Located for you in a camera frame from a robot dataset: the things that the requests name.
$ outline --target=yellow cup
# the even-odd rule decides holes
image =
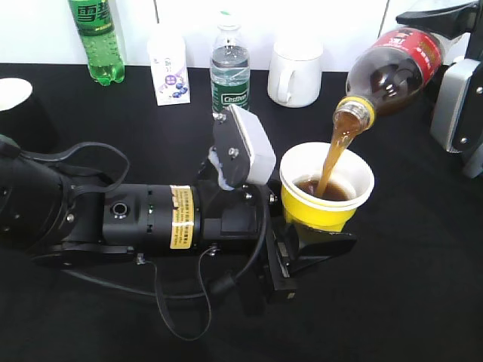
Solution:
[[[340,232],[371,195],[374,175],[369,165],[354,152],[346,150],[331,174],[349,196],[348,201],[328,201],[306,194],[295,183],[320,178],[329,143],[302,143],[289,149],[280,163],[281,201],[287,222],[301,222],[311,228]]]

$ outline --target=bottle cap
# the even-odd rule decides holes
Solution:
[[[237,30],[240,27],[237,19],[228,11],[220,11],[218,17],[218,29],[220,30]]]

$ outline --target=green bottle label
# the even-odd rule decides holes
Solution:
[[[114,29],[107,0],[69,0],[79,35],[96,36]]]
[[[221,112],[229,104],[236,104],[243,109],[248,109],[250,98],[250,82],[246,81],[239,85],[220,85],[211,82],[213,91],[213,111]]]

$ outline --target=brown liquid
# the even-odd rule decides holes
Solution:
[[[301,181],[296,183],[295,186],[298,187],[300,190],[309,194],[311,196],[315,196],[315,190],[317,189],[317,185],[319,179],[308,179],[306,181]],[[321,197],[324,200],[329,201],[347,201],[349,197],[347,196],[346,192],[336,183],[328,183],[327,187],[325,188],[324,194]]]
[[[322,178],[318,182],[314,196],[317,198],[323,198],[325,189],[329,185],[332,169],[339,160],[344,149],[349,147],[355,136],[362,131],[364,131],[364,128],[361,128],[361,123],[350,113],[341,113],[339,117],[334,120],[331,147],[329,148],[329,153],[325,159],[324,167],[322,168]]]

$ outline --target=warning label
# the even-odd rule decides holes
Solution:
[[[189,186],[171,186],[173,194],[173,221],[171,224],[171,249],[189,249],[195,227],[193,194]]]

